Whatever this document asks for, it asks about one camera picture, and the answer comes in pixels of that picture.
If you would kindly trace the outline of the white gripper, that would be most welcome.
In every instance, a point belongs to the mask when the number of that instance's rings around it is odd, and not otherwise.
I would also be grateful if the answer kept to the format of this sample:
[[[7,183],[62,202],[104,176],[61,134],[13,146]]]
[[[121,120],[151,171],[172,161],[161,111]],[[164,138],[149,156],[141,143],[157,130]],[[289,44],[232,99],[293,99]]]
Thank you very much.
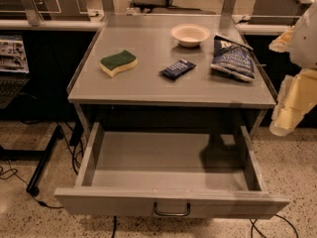
[[[268,48],[277,53],[288,53],[294,27],[289,27],[273,40]],[[317,70],[303,68],[294,77],[287,76],[277,96],[277,104],[271,115],[269,130],[275,136],[286,136],[294,131],[317,105]]]

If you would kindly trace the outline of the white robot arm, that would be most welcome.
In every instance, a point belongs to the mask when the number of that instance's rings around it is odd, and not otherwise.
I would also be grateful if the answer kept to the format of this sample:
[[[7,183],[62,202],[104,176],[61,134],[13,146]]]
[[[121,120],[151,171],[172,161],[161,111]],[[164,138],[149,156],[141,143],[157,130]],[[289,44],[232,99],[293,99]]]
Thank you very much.
[[[268,47],[289,53],[290,61],[301,67],[295,76],[284,78],[271,115],[271,133],[286,136],[317,105],[317,1]]]

